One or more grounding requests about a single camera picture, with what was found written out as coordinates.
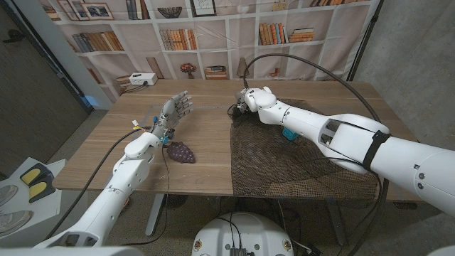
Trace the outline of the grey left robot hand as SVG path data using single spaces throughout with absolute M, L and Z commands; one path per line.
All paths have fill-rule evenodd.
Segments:
M 191 96 L 188 96 L 187 90 L 168 99 L 164 103 L 151 133 L 159 139 L 164 138 L 168 131 L 177 127 L 183 117 L 193 111 L 192 105 Z

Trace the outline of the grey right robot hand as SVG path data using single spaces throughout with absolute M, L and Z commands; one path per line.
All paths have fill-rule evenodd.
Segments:
M 245 94 L 247 92 L 247 89 L 241 89 L 240 91 L 235 93 L 235 99 L 236 99 L 236 108 L 243 114 L 246 111 L 248 111 L 248 105 L 245 102 Z

